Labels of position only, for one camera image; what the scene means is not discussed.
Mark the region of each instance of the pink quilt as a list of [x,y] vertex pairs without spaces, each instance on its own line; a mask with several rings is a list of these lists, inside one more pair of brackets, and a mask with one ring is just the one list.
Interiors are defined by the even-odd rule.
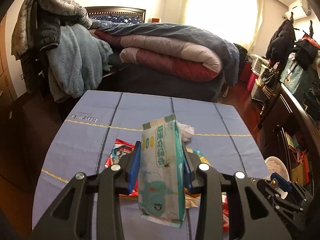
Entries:
[[135,34],[115,36],[100,30],[90,32],[113,47],[126,48],[120,54],[122,62],[155,68],[195,82],[212,80],[222,70],[221,59],[214,51],[192,42]]

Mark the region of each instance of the wooden headboard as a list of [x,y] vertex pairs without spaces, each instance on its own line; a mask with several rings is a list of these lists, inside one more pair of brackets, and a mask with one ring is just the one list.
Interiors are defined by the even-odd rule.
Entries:
[[139,16],[144,23],[146,10],[129,8],[129,7],[113,7],[113,6],[93,6],[86,7],[89,17],[92,15],[99,16]]

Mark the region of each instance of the gray knit blanket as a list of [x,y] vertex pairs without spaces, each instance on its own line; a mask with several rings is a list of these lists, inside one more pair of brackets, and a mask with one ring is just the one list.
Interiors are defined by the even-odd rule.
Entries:
[[[34,47],[31,35],[30,15],[34,0],[24,0],[14,27],[11,40],[11,55],[20,59],[20,56]],[[46,11],[63,16],[79,16],[78,22],[87,29],[92,21],[88,17],[87,10],[74,0],[38,0],[38,5]]]

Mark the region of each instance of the wet wipes package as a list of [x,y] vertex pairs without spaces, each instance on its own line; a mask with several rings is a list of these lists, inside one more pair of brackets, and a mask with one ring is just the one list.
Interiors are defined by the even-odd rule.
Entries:
[[185,216],[183,150],[175,115],[143,124],[138,176],[142,218],[180,228]]

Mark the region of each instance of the blue gripper pad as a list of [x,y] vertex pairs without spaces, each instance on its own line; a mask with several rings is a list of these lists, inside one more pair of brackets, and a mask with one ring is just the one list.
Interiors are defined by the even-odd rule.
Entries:
[[140,168],[140,155],[141,155],[141,142],[137,141],[133,152],[131,154],[134,154],[134,158],[131,163],[130,170],[128,172],[128,192],[132,192],[134,189],[134,186],[136,185],[137,182],[137,177],[139,173],[139,168]]
[[186,157],[183,157],[183,185],[185,188],[190,189],[192,187],[192,178],[191,178],[191,174],[190,174],[190,169],[188,166],[188,162],[186,160]]
[[276,179],[280,185],[280,189],[282,189],[284,192],[291,192],[290,182],[287,182],[278,173],[276,173],[276,172],[272,173],[270,178],[271,178],[271,180]]

